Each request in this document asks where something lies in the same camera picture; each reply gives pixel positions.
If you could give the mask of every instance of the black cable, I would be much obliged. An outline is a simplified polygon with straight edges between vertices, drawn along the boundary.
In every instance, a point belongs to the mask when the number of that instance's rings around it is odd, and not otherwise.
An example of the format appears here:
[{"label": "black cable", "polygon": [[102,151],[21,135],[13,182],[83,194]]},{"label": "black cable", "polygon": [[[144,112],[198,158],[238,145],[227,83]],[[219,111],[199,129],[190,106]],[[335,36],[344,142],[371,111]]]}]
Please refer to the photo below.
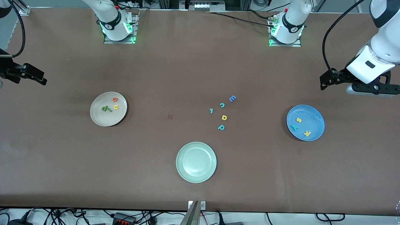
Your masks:
[{"label": "black cable", "polygon": [[[324,215],[327,219],[321,219],[321,218],[318,216],[318,214]],[[317,217],[317,219],[318,219],[319,221],[322,221],[322,222],[329,222],[330,225],[332,225],[332,222],[340,222],[340,221],[344,220],[344,218],[346,217],[346,215],[345,215],[344,213],[339,213],[339,214],[338,214],[338,215],[342,215],[342,216],[343,216],[343,217],[340,218],[340,219],[330,219],[325,213],[316,213],[315,215],[316,215],[316,217]]]},{"label": "black cable", "polygon": [[17,8],[14,5],[13,0],[8,0],[8,3],[10,3],[12,5],[12,8],[14,9],[15,13],[17,14],[18,20],[20,21],[20,25],[21,25],[21,30],[22,30],[22,44],[21,44],[21,48],[20,50],[17,52],[17,54],[12,55],[11,58],[15,58],[19,55],[21,55],[22,51],[25,48],[25,26],[24,26],[24,22],[22,21],[21,15],[19,14]]},{"label": "black cable", "polygon": [[183,213],[169,213],[169,212],[164,212],[164,213],[167,213],[167,214],[171,214],[171,215],[182,215],[182,216],[185,216],[185,214],[183,214]]},{"label": "black cable", "polygon": [[289,5],[289,4],[290,4],[290,2],[289,2],[288,4],[286,4],[286,5],[279,6],[279,7],[276,7],[276,8],[270,9],[270,10],[267,10],[266,12],[269,12],[269,11],[275,10],[275,9],[277,9],[277,8],[281,8],[281,7],[287,6],[287,5]]},{"label": "black cable", "polygon": [[31,211],[32,211],[32,210],[30,209],[28,212],[26,212],[26,213],[21,217],[21,220],[24,221],[24,222],[26,222],[26,220],[28,219],[28,215],[29,215],[29,213],[30,213]]},{"label": "black cable", "polygon": [[[159,215],[161,215],[161,214],[163,214],[164,212],[162,212],[162,213],[159,213],[159,214],[157,214],[157,215],[155,215],[155,216],[153,216],[153,217],[151,217],[151,218],[155,218],[155,217],[157,217],[157,216],[159,216]],[[139,223],[138,225],[143,225],[143,224],[145,224],[145,223],[147,223],[147,221],[149,221],[150,219],[148,219],[148,220],[146,220],[146,221],[144,221],[144,222],[142,222],[142,223]]]},{"label": "black cable", "polygon": [[147,221],[147,223],[150,225],[150,220],[152,218],[151,212],[150,212],[150,219]]},{"label": "black cable", "polygon": [[333,22],[333,24],[330,26],[330,28],[326,31],[324,39],[322,40],[322,56],[324,58],[326,67],[328,68],[329,73],[336,79],[339,80],[344,80],[343,78],[340,78],[339,76],[337,76],[335,73],[333,73],[331,67],[329,66],[328,60],[326,59],[326,55],[325,55],[325,42],[326,42],[326,38],[328,37],[329,32],[334,28],[334,26],[346,15],[348,14],[351,10],[353,10],[356,6],[358,6],[361,2],[363,2],[364,0],[359,0],[358,2],[356,2],[354,5],[352,5],[348,10],[346,10],[342,15],[339,16],[339,18],[337,18],[335,20],[335,22]]},{"label": "black cable", "polygon": [[220,14],[220,13],[216,13],[216,14],[217,15],[221,15],[221,16],[227,16],[227,17],[232,18],[232,19],[241,20],[241,21],[244,21],[244,22],[252,23],[252,24],[258,24],[258,25],[267,26],[267,27],[274,27],[273,25],[262,24],[262,23],[257,23],[257,22],[253,22],[253,21],[249,21],[249,20],[244,20],[244,19],[237,18],[237,17],[234,17],[234,16],[229,16],[229,15],[226,15],[226,14]]},{"label": "black cable", "polygon": [[48,214],[47,217],[46,217],[46,220],[44,220],[43,225],[47,225],[47,220],[49,219],[51,213],[52,213],[52,212],[50,211],[49,214]]},{"label": "black cable", "polygon": [[142,211],[142,218],[137,220],[136,223],[140,223],[143,219],[146,219],[146,217],[150,215],[150,212],[147,213],[146,215],[146,211]]},{"label": "black cable", "polygon": [[103,212],[105,212],[107,215],[111,216],[111,214],[107,213],[107,211],[105,211],[104,209],[103,209]]},{"label": "black cable", "polygon": [[265,16],[261,16],[260,14],[258,14],[258,12],[252,10],[252,9],[248,9],[246,10],[246,12],[253,12],[254,14],[256,14],[258,17],[267,20],[269,17],[265,17]]},{"label": "black cable", "polygon": [[83,219],[83,217],[79,217],[79,218],[76,220],[75,225],[78,225],[78,221],[79,221],[80,219]]},{"label": "black cable", "polygon": [[267,214],[268,222],[270,222],[270,225],[273,225],[273,224],[271,223],[270,216],[268,215],[268,213],[266,213],[266,214]]},{"label": "black cable", "polygon": [[87,225],[90,225],[89,220],[85,217],[85,215],[82,215],[83,220],[86,222]]},{"label": "black cable", "polygon": [[43,209],[44,211],[46,211],[46,212],[50,212],[50,211],[48,211],[47,209],[45,209],[45,208],[43,208],[43,207],[33,207],[32,209]]},{"label": "black cable", "polygon": [[0,213],[0,216],[1,215],[6,215],[8,217],[8,222],[7,222],[8,225],[10,223],[10,215],[8,213]]},{"label": "black cable", "polygon": [[128,8],[128,9],[141,9],[141,8],[150,9],[150,8],[147,7],[147,6],[143,6],[143,7],[131,7],[131,6],[123,5],[123,4],[119,3],[119,2],[116,2],[116,4],[117,4],[118,6],[124,7],[123,9],[126,9],[126,8]]},{"label": "black cable", "polygon": [[50,212],[51,212],[51,214],[50,214],[50,216],[51,216],[51,219],[53,220],[52,222],[51,222],[51,225],[53,225],[53,224],[55,224],[56,225],[56,219],[54,218],[54,212],[53,212],[54,210],[52,209],[52,210],[50,210]]},{"label": "black cable", "polygon": [[219,223],[219,225],[225,225],[224,218],[222,217],[222,214],[221,214],[219,211],[217,211],[217,213],[218,213],[218,215],[219,215],[219,217],[220,217],[220,223]]}]

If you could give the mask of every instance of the plate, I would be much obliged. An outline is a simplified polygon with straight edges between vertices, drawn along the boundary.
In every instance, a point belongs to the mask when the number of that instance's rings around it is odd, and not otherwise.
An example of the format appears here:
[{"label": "plate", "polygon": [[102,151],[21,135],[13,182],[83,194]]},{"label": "plate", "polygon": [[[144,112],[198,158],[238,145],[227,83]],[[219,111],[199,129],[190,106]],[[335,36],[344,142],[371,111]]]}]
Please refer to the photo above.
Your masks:
[{"label": "plate", "polygon": [[[295,106],[289,111],[286,123],[290,132],[302,141],[315,141],[322,136],[325,130],[325,122],[321,113],[304,104]],[[304,134],[306,132],[311,132],[308,137]]]},{"label": "plate", "polygon": [[181,148],[176,157],[176,169],[188,182],[208,180],[217,168],[217,157],[210,146],[203,142],[191,142]]},{"label": "plate", "polygon": [[[114,109],[114,105],[118,105],[118,110]],[[97,125],[110,127],[119,123],[127,110],[128,104],[122,94],[110,91],[99,95],[93,101],[90,106],[90,117]]]}]

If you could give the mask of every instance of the blue plate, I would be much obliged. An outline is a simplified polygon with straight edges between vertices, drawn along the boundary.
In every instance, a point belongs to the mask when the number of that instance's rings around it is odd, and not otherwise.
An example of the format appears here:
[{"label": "blue plate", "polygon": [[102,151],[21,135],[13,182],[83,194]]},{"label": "blue plate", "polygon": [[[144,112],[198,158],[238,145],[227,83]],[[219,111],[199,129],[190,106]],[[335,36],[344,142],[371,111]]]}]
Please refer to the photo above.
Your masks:
[{"label": "blue plate", "polygon": [[293,107],[286,118],[290,132],[302,141],[315,141],[322,136],[325,130],[325,122],[321,113],[309,105]]}]

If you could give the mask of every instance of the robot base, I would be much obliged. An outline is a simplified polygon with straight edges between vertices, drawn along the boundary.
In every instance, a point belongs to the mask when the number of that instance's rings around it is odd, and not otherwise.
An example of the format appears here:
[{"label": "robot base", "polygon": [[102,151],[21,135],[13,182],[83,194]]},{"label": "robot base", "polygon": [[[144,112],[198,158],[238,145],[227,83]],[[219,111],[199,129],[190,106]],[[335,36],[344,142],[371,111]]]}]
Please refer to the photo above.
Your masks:
[{"label": "robot base", "polygon": [[267,21],[268,25],[273,25],[274,27],[268,27],[268,41],[269,41],[269,46],[283,46],[283,47],[301,47],[301,41],[300,41],[300,36],[297,38],[297,40],[291,44],[284,44],[280,41],[278,41],[274,36],[271,34],[276,32],[276,29],[279,27],[279,18],[278,15],[274,15],[272,18],[268,19]]},{"label": "robot base", "polygon": [[124,38],[120,41],[110,40],[106,35],[104,35],[104,44],[135,44],[136,43],[140,11],[138,12],[138,14],[131,14],[130,12],[129,12],[129,14],[132,15],[132,19],[128,20],[128,23],[132,23],[132,25],[127,24],[126,29],[129,32],[130,32],[130,30],[132,30],[132,33],[130,33],[128,36],[126,36],[126,38]]}]

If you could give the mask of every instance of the white plate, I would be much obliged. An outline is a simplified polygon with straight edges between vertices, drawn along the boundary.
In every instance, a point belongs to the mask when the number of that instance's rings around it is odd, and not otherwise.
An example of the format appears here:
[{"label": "white plate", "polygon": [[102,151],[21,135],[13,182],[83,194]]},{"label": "white plate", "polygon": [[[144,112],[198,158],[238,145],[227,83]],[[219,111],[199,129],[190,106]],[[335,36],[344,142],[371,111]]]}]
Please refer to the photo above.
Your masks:
[{"label": "white plate", "polygon": [[[118,110],[114,109],[114,105],[118,105]],[[110,127],[119,123],[128,110],[128,104],[122,94],[110,91],[99,95],[90,107],[90,117],[93,122],[102,127]]]},{"label": "white plate", "polygon": [[181,148],[176,157],[179,175],[191,183],[208,180],[217,167],[217,157],[210,146],[202,142],[191,142]]}]

